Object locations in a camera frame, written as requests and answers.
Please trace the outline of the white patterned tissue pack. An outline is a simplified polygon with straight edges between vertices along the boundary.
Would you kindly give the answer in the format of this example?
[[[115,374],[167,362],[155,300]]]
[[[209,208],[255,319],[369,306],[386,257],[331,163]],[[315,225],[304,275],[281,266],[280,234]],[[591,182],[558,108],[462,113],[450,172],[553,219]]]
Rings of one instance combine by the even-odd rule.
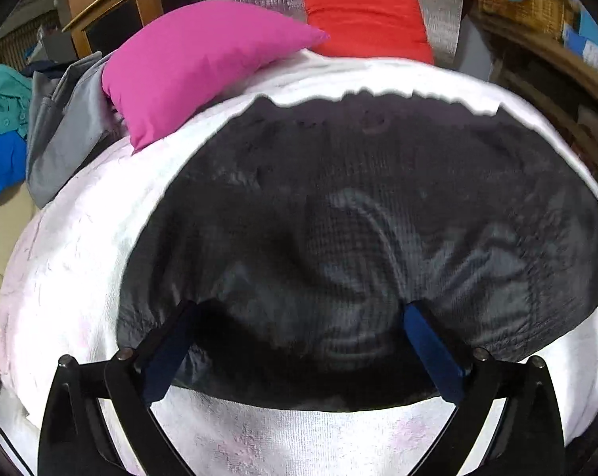
[[[598,46],[593,44],[571,26],[566,25],[562,32],[563,45],[573,54],[598,71]]]

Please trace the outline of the magenta pillow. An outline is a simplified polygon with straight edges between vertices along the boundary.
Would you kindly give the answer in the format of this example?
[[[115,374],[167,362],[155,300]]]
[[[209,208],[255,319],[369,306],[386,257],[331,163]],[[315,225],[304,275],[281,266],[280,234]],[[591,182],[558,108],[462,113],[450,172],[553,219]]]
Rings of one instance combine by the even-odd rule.
[[[140,152],[227,87],[327,33],[254,4],[208,0],[154,19],[112,54],[101,82]]]

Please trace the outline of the light blue cardboard box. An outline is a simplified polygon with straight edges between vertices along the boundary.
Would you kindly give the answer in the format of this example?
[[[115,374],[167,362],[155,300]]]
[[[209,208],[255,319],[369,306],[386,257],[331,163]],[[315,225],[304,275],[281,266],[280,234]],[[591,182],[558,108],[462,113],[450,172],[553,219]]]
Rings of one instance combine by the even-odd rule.
[[[579,33],[598,46],[598,24],[585,8],[580,13]]]

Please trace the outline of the grey garment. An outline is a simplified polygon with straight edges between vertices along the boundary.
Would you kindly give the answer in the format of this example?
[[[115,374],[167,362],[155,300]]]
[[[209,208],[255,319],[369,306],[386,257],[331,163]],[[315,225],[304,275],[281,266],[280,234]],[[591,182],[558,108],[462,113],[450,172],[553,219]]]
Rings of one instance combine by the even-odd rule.
[[[124,118],[102,89],[108,55],[71,63],[59,79],[32,75],[26,186],[39,209],[112,143],[128,134]]]

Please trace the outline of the teal shirt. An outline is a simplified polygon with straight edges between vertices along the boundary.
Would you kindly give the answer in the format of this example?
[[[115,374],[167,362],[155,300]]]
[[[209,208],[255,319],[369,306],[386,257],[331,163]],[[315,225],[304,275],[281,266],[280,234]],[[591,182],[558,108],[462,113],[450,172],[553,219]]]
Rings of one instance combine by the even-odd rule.
[[[32,81],[0,63],[0,134],[16,131],[26,137],[31,96]]]

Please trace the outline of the wooden side table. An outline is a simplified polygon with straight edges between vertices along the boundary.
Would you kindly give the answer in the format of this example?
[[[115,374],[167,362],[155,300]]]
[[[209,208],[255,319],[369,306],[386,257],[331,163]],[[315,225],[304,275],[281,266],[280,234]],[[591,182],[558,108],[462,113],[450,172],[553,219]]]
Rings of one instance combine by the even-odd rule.
[[[489,79],[545,116],[598,180],[598,70],[549,36],[478,11],[470,18],[493,54]]]

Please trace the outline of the red pillow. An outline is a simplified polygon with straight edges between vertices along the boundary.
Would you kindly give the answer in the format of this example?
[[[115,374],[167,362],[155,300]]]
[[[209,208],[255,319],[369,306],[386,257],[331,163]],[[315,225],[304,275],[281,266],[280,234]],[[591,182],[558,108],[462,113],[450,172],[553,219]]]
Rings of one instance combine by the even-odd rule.
[[[303,0],[308,24],[328,34],[325,57],[404,58],[432,65],[418,0]]]

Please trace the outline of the blue jacket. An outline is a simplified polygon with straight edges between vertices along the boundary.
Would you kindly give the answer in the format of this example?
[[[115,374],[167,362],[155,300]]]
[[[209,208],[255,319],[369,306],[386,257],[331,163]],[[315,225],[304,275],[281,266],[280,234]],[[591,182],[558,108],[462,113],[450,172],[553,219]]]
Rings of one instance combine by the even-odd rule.
[[[24,182],[26,159],[26,141],[16,131],[0,134],[0,194]]]

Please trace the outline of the black quilted jacket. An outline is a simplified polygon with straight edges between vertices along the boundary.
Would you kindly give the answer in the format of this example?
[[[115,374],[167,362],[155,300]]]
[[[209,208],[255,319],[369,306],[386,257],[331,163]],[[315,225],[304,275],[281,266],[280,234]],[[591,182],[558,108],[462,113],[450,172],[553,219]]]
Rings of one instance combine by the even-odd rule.
[[[435,391],[400,329],[424,301],[521,360],[598,307],[598,200],[505,109],[360,92],[259,98],[174,176],[129,256],[116,338],[182,303],[175,381],[249,405],[364,411]]]

